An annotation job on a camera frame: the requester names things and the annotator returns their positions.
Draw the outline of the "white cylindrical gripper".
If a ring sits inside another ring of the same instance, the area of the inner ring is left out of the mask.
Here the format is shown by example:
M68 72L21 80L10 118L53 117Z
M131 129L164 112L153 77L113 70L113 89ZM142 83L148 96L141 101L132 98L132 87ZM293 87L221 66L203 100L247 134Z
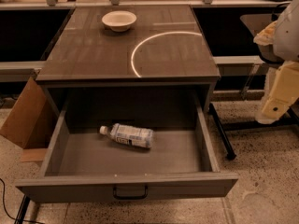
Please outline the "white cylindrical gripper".
M276 21L271 22L253 38L258 45L260 58L266 63L283 63L274 54ZM279 120L299 99L299 62L286 61L280 68L270 67L264 82L264 95L255 114L255 120L263 125Z

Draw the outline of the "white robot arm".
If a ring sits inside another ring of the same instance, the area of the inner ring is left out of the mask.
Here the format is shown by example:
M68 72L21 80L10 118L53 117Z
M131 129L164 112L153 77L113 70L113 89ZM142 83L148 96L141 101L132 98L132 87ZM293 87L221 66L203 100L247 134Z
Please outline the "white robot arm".
M299 98L299 0L292 0L253 41L272 45L274 54L284 61L277 70L268 71L264 96L255 116L259 123L271 124Z

